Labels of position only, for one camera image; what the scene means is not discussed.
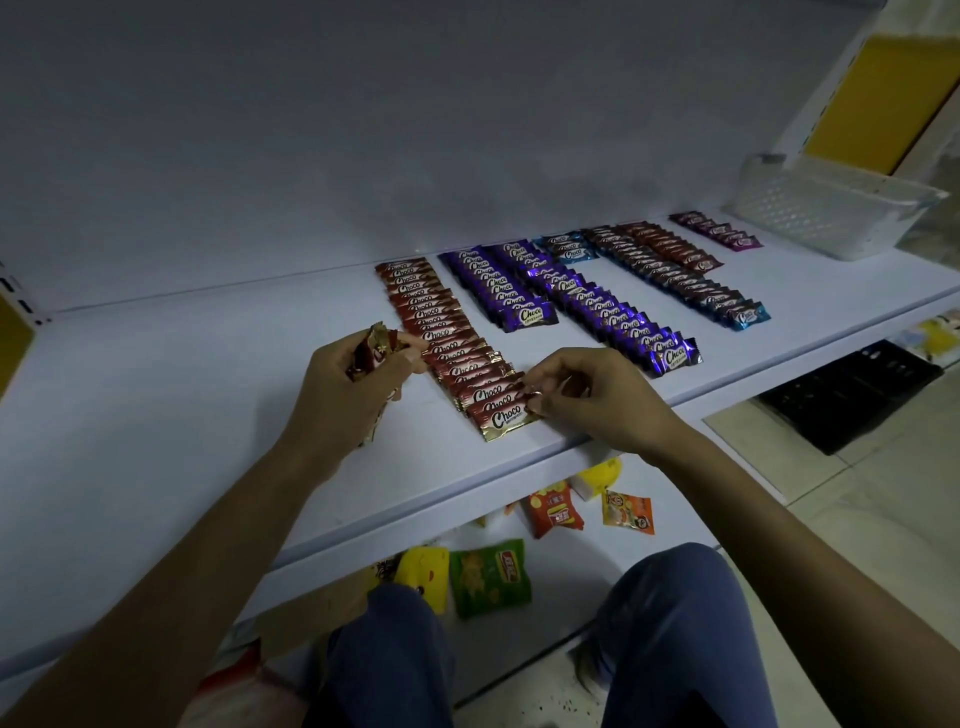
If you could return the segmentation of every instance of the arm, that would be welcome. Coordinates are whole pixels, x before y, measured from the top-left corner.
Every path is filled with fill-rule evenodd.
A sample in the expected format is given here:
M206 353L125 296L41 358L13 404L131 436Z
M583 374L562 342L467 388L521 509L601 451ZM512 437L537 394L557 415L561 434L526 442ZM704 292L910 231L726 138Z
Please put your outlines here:
M270 568L313 489L414 371L419 339L375 372L344 372L366 334L314 352L276 445L0 719L38 725L174 726L218 645Z
M526 379L542 392L531 409L639 454L674 482L841 724L960 725L960 652L683 423L627 359L565 349Z

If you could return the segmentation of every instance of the hand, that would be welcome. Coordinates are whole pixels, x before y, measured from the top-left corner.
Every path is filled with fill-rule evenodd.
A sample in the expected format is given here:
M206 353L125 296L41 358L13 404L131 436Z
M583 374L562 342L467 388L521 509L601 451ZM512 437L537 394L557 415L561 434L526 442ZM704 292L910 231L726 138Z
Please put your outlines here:
M387 399L400 399L400 386L427 366L420 358L426 342L400 332L409 345L387 357L376 370L353 382L347 368L367 331L357 331L313 352L297 403L272 451L292 466L311 488L328 480L340 461L363 442Z
M527 402L534 412L654 465L686 432L687 425L640 370L614 349L560 349L524 381L528 391L542 393Z

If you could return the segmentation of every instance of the black plastic basket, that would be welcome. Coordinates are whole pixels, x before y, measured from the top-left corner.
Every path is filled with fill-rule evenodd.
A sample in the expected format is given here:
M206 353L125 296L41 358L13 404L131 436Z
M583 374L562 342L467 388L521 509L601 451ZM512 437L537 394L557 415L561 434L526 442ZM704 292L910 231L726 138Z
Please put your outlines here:
M866 434L943 369L878 341L759 396L827 455Z

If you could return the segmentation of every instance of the leg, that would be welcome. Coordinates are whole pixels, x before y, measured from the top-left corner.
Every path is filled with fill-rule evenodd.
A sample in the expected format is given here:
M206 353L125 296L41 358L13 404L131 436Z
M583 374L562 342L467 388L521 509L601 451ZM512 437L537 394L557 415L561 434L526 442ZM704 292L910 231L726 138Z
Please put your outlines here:
M585 650L610 686L605 728L640 717L644 725L679 725L690 711L712 711L727 728L777 725L747 602L707 546L677 546L627 571Z
M329 678L304 728L330 725L338 711L350 728L452 728L453 656L413 589L381 584L370 592L367 612L330 638L327 659Z

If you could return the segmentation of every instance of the tiled floor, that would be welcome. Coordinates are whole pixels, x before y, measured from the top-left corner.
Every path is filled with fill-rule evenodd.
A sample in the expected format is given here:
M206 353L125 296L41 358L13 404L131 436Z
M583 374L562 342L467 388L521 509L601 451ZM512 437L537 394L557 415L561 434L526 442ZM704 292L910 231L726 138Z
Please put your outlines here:
M814 532L960 646L960 364L831 457L752 401L708 424ZM836 725L743 586L780 726ZM466 706L455 721L458 728L585 728L598 726L601 714L559 652Z

